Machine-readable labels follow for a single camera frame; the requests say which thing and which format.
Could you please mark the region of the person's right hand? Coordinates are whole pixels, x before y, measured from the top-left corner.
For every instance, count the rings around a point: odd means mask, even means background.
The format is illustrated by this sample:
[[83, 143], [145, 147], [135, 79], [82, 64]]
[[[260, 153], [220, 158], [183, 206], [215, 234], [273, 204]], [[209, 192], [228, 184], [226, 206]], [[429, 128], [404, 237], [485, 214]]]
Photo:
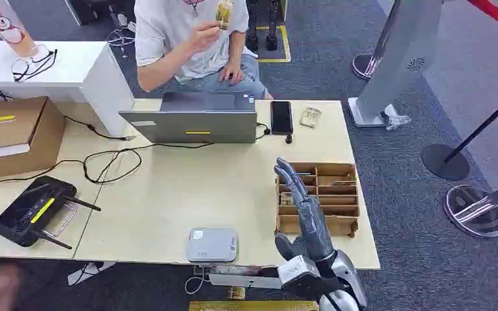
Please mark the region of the person's right hand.
[[188, 40], [190, 55], [203, 52], [213, 45], [220, 38], [221, 25], [221, 21], [207, 21], [197, 26]]

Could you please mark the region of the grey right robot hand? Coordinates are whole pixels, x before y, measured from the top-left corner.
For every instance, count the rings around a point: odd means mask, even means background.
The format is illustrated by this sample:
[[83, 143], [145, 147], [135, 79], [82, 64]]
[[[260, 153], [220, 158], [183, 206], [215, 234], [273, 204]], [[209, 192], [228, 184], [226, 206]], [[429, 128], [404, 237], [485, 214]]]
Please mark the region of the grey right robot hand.
[[275, 234], [274, 242], [279, 254], [285, 260], [298, 255], [303, 255], [315, 262], [328, 259], [334, 254], [335, 249], [318, 200], [308, 194], [297, 171], [283, 158], [276, 159], [274, 172], [287, 182], [300, 225], [300, 236], [293, 241], [282, 232]]

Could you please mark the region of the person's left hand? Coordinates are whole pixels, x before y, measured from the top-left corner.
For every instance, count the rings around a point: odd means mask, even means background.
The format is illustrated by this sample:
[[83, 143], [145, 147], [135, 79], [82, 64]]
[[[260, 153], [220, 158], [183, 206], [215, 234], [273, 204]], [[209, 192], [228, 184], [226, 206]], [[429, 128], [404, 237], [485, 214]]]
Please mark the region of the person's left hand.
[[240, 62], [228, 62], [219, 73], [219, 82], [234, 86], [244, 79], [244, 72]]

